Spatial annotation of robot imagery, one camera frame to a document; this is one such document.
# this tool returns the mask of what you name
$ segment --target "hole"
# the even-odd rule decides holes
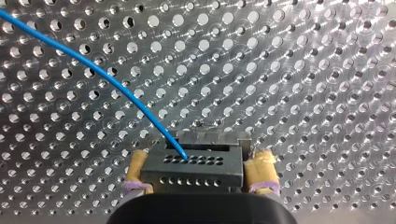
[[[176,14],[172,19],[172,23],[177,27],[181,26],[184,23],[184,18],[180,14]]]
[[[130,42],[130,43],[126,46],[126,49],[128,50],[128,52],[134,54],[134,53],[137,53],[138,46],[136,45],[136,43]]]
[[[34,54],[36,57],[43,57],[43,56],[44,56],[44,50],[43,50],[43,48],[41,48],[41,47],[39,47],[39,46],[35,46],[35,47],[33,48],[33,54]]]
[[[75,25],[76,30],[79,30],[79,31],[85,30],[85,27],[86,27],[86,23],[83,19],[76,19],[74,25]]]
[[[389,27],[389,29],[394,30],[396,28],[396,20],[389,21],[388,27]]]
[[[110,20],[106,17],[102,17],[99,19],[98,25],[102,30],[105,30],[110,27]]]
[[[168,180],[168,183],[172,184],[172,185],[175,184],[175,182],[176,182],[176,180],[173,177],[170,177]]]
[[[53,20],[50,22],[49,27],[51,30],[58,32],[62,30],[62,24],[57,21],[57,20]]]
[[[79,52],[83,55],[87,55],[91,52],[91,48],[86,44],[82,44],[79,46]]]
[[[11,23],[6,21],[6,22],[3,23],[3,30],[7,34],[12,34],[12,33],[14,33],[15,28],[14,28],[14,25],[12,25]]]
[[[56,0],[45,0],[45,3],[49,6],[53,6],[56,4]]]
[[[70,69],[65,68],[64,70],[62,70],[62,77],[64,79],[69,79],[73,76],[73,72]]]
[[[97,100],[99,98],[99,92],[98,91],[90,91],[89,96],[92,100]]]
[[[9,54],[13,57],[13,58],[20,58],[21,57],[21,51],[18,48],[12,47],[9,50]]]
[[[134,6],[134,11],[136,13],[140,13],[143,12],[145,10],[145,7],[142,4],[136,4],[136,6]]]
[[[132,28],[134,27],[134,19],[132,17],[125,17],[122,21],[122,24],[125,26],[125,28]]]
[[[153,15],[148,17],[148,25],[150,27],[156,27],[159,24],[160,24],[160,20],[158,19],[158,17],[153,16]]]
[[[105,43],[103,45],[103,52],[105,54],[112,54],[114,52],[114,46],[112,44]]]
[[[24,7],[29,7],[30,5],[32,5],[32,0],[20,0],[20,3]]]

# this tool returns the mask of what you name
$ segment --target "blue wire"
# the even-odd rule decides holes
[[[12,23],[13,25],[17,26],[24,32],[26,32],[29,35],[34,36],[35,38],[39,39],[40,41],[52,46],[55,49],[63,51],[65,54],[69,55],[72,58],[75,58],[79,60],[81,63],[85,64],[86,66],[90,67],[93,71],[95,71],[97,74],[105,78],[108,82],[110,82],[115,88],[117,88],[119,91],[121,91],[128,99],[130,99],[136,106],[139,108],[145,115],[146,117],[152,122],[152,124],[160,131],[163,136],[174,146],[178,154],[186,160],[188,158],[186,152],[184,149],[181,147],[181,145],[175,140],[175,138],[170,134],[168,131],[166,131],[165,127],[155,118],[151,112],[143,105],[136,97],[134,97],[134,94],[131,93],[128,89],[123,87],[114,77],[110,76],[105,70],[103,70],[101,67],[87,59],[86,57],[82,56],[81,54],[75,52],[74,50],[68,48],[67,46],[51,39],[50,37],[47,37],[46,35],[41,34],[40,32],[30,28],[30,26],[26,25],[22,21],[12,17],[8,13],[6,13],[4,10],[0,9],[0,18]]]

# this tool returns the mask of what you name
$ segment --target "small hole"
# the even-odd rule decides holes
[[[215,182],[213,183],[213,185],[215,187],[219,187],[221,185],[221,181],[220,180],[215,180]]]
[[[90,95],[90,98],[92,100],[97,100],[99,98],[99,92],[98,91],[90,91],[89,95]]]
[[[212,186],[212,181],[211,181],[211,180],[208,180],[208,179],[206,179],[206,180],[205,180],[205,185],[206,185],[207,187],[210,187],[210,186]]]
[[[175,184],[176,180],[173,177],[170,177],[168,182],[169,184]]]
[[[143,12],[145,10],[145,7],[142,4],[137,4],[134,6],[134,11],[137,13]]]
[[[98,25],[102,30],[105,30],[108,27],[110,27],[110,20],[108,18],[103,17],[99,19]]]
[[[125,26],[125,28],[132,28],[134,27],[134,19],[132,17],[125,17],[122,21],[122,24]]]
[[[53,20],[50,22],[49,27],[53,31],[61,31],[62,30],[62,24],[59,21]]]
[[[392,30],[395,29],[396,28],[396,20],[389,21],[388,26]]]
[[[87,55],[91,52],[91,48],[90,48],[90,46],[88,46],[86,44],[82,44],[79,46],[79,52],[81,54]]]
[[[86,23],[83,19],[76,19],[74,25],[75,25],[76,30],[80,30],[80,31],[84,30],[86,27]]]

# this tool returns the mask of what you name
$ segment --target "yellow tape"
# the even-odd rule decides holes
[[[140,170],[143,167],[148,153],[144,150],[135,150],[132,154],[131,163],[129,164],[128,173],[126,174],[126,181],[140,181]]]

